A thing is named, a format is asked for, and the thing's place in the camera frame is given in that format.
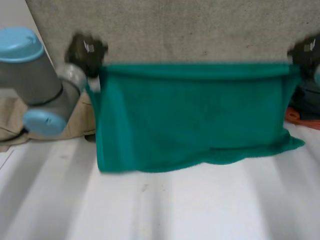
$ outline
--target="beige cloth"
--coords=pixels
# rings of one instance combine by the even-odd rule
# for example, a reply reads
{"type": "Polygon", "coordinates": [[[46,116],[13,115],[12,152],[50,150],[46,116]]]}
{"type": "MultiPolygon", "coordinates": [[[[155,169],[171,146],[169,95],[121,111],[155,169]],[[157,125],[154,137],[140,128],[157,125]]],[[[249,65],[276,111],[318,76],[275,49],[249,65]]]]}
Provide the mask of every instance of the beige cloth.
{"type": "MultiPolygon", "coordinates": [[[[23,128],[22,118],[27,106],[19,98],[0,97],[0,139],[6,139],[17,135],[23,128]]],[[[13,141],[0,143],[0,152],[6,152],[10,145],[22,144],[29,139],[35,140],[61,140],[91,135],[96,132],[94,110],[89,96],[84,92],[64,132],[57,137],[44,137],[36,134],[25,134],[13,141]]]]}

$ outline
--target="gray wall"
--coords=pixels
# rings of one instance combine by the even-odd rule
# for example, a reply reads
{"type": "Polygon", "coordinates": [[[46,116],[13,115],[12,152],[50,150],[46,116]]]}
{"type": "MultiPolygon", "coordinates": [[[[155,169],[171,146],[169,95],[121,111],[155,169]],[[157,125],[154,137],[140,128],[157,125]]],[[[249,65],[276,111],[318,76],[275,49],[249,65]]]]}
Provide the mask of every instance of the gray wall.
{"type": "Polygon", "coordinates": [[[320,31],[319,0],[26,0],[55,64],[72,33],[109,43],[109,61],[286,59],[320,31]]]}

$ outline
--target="white surface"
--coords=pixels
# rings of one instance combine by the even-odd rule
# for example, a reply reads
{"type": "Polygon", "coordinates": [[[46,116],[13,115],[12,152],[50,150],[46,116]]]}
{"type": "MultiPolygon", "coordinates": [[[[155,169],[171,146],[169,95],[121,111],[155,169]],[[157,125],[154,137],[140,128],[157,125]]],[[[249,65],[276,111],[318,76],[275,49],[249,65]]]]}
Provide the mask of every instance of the white surface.
{"type": "Polygon", "coordinates": [[[306,146],[160,174],[101,174],[83,138],[16,146],[0,155],[0,239],[319,240],[320,131],[286,127],[306,146]]]}

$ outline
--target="light blue cap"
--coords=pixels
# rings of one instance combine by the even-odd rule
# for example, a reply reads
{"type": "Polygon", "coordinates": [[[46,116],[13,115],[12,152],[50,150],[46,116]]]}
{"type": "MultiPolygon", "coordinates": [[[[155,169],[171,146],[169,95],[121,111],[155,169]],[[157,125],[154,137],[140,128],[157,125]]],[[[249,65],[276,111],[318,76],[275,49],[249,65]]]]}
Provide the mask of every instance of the light blue cap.
{"type": "Polygon", "coordinates": [[[26,27],[0,29],[0,62],[19,64],[39,58],[45,51],[37,35],[26,27]]]}
{"type": "Polygon", "coordinates": [[[64,131],[67,122],[57,114],[40,109],[31,109],[24,114],[23,125],[32,133],[54,137],[64,131]]]}

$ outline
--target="green cloth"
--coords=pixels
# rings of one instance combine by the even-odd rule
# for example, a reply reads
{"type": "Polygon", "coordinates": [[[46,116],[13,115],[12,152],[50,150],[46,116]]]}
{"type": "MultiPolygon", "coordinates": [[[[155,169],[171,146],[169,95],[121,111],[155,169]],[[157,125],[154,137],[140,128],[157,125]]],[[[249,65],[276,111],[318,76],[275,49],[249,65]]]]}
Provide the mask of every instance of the green cloth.
{"type": "Polygon", "coordinates": [[[101,172],[231,164],[304,144],[283,128],[300,82],[287,63],[113,64],[87,87],[101,172]]]}

